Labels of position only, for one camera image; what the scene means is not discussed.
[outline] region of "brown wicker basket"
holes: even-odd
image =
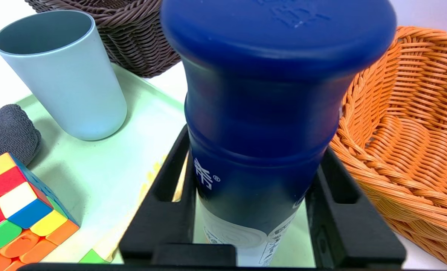
[[[447,33],[400,27],[331,146],[393,230],[447,264]]]
[[[142,77],[180,61],[160,26],[161,0],[25,0],[36,12],[80,10],[92,15],[112,62]]]

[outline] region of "orange wicker basket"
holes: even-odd
[[[399,27],[331,146],[390,227],[447,264],[447,33]]]

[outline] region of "white label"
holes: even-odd
[[[263,252],[263,255],[258,262],[262,266],[268,266],[270,262],[273,259],[273,256],[275,255],[275,251],[277,250],[277,247],[280,245],[280,241],[282,240],[282,237],[287,232],[288,227],[290,226],[290,223],[292,223],[292,220],[294,220],[295,215],[294,213],[292,216],[287,218],[284,222],[280,223],[270,234],[268,237],[268,243],[265,246],[265,250]]]
[[[237,248],[238,266],[268,266],[282,237],[295,217],[292,214],[269,235],[225,221],[201,204],[204,233],[211,244],[231,244]]]

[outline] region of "rubik's cube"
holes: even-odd
[[[49,187],[11,154],[0,156],[0,271],[41,261],[78,229]]]

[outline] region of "green object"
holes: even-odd
[[[0,248],[14,240],[22,232],[22,228],[5,220],[0,223]]]
[[[79,261],[80,263],[99,263],[107,264],[108,262],[102,259],[94,250],[90,250],[84,257]]]
[[[47,200],[51,203],[51,205],[53,206],[53,208],[58,211],[58,213],[60,213],[62,216],[64,216],[65,218],[68,218],[68,216],[66,215],[66,213],[63,211],[63,209],[61,209],[61,207],[55,202],[53,201],[53,199],[51,199],[50,197],[46,196]]]

